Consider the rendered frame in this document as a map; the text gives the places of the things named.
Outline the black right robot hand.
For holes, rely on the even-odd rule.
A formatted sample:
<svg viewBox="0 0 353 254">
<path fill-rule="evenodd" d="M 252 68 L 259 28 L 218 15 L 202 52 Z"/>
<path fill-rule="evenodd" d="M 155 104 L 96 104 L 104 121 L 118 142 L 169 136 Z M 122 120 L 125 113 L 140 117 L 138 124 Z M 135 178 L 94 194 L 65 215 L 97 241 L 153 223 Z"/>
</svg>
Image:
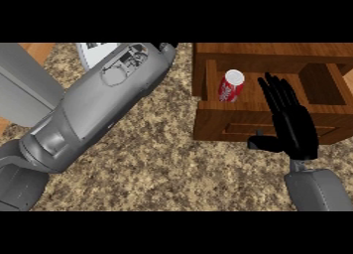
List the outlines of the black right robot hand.
<svg viewBox="0 0 353 254">
<path fill-rule="evenodd" d="M 315 127 L 292 86 L 268 72 L 258 78 L 258 83 L 271 112 L 276 136 L 256 133 L 249 137 L 248 148 L 274 153 L 284 152 L 292 160 L 314 160 L 318 150 Z"/>
</svg>

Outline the brown wooden drawer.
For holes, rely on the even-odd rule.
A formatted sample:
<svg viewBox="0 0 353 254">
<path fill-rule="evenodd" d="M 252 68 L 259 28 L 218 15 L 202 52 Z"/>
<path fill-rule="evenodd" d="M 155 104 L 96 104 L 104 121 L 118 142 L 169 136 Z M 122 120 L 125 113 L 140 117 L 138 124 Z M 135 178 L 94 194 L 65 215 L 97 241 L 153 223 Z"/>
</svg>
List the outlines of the brown wooden drawer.
<svg viewBox="0 0 353 254">
<path fill-rule="evenodd" d="M 218 85 L 225 71 L 218 70 L 215 61 L 206 60 L 200 101 L 220 101 Z M 245 72 L 246 83 L 236 102 L 265 104 L 258 84 L 262 75 L 261 72 Z M 276 76 L 289 82 L 304 107 L 307 104 L 353 106 L 353 93 L 335 63 L 308 63 L 299 73 L 277 73 Z"/>
<path fill-rule="evenodd" d="M 330 145 L 353 137 L 353 106 L 307 104 L 305 108 L 321 145 Z M 194 140 L 246 142 L 258 130 L 265 135 L 274 135 L 271 113 L 264 103 L 199 102 Z"/>
</svg>

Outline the brown wooden drawer front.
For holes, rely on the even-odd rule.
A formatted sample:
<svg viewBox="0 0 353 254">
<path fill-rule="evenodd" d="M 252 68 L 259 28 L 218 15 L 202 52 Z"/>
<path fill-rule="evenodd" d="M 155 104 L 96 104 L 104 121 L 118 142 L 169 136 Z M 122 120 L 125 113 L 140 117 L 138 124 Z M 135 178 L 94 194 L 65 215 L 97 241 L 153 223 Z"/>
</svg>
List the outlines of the brown wooden drawer front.
<svg viewBox="0 0 353 254">
<path fill-rule="evenodd" d="M 353 106 L 307 104 L 305 108 L 321 145 L 330 145 L 353 137 Z M 246 142 L 258 130 L 265 135 L 274 135 L 271 113 L 264 103 L 199 102 L 194 140 Z"/>
</svg>

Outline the red soda can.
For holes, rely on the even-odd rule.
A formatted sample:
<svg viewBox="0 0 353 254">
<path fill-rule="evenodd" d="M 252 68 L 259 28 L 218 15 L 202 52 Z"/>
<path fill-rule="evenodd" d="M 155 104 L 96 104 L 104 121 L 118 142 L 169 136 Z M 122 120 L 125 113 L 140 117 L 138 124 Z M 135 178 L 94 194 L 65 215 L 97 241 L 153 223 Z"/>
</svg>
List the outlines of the red soda can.
<svg viewBox="0 0 353 254">
<path fill-rule="evenodd" d="M 237 96 L 240 95 L 245 86 L 245 75 L 236 70 L 230 69 L 225 71 L 220 88 L 218 88 L 218 98 L 224 102 L 234 102 Z"/>
</svg>

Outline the white appliance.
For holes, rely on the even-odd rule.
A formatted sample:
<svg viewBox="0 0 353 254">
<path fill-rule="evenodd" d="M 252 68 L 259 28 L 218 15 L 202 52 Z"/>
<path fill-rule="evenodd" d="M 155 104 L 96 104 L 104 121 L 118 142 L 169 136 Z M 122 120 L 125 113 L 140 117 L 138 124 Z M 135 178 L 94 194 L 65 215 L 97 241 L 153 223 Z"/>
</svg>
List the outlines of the white appliance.
<svg viewBox="0 0 353 254">
<path fill-rule="evenodd" d="M 119 43 L 76 43 L 81 63 L 90 70 L 109 53 L 116 49 Z"/>
</svg>

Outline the brown wooden cabinet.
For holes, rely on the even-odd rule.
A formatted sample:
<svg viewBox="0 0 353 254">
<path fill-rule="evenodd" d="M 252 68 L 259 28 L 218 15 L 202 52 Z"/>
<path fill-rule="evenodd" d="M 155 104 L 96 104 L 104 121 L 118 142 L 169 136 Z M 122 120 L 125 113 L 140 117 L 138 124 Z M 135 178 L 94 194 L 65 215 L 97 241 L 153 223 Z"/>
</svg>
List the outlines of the brown wooden cabinet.
<svg viewBox="0 0 353 254">
<path fill-rule="evenodd" d="M 336 64 L 341 74 L 353 69 L 353 43 L 194 43 L 191 94 L 202 95 L 206 60 L 218 70 L 298 73 L 305 64 Z"/>
</svg>

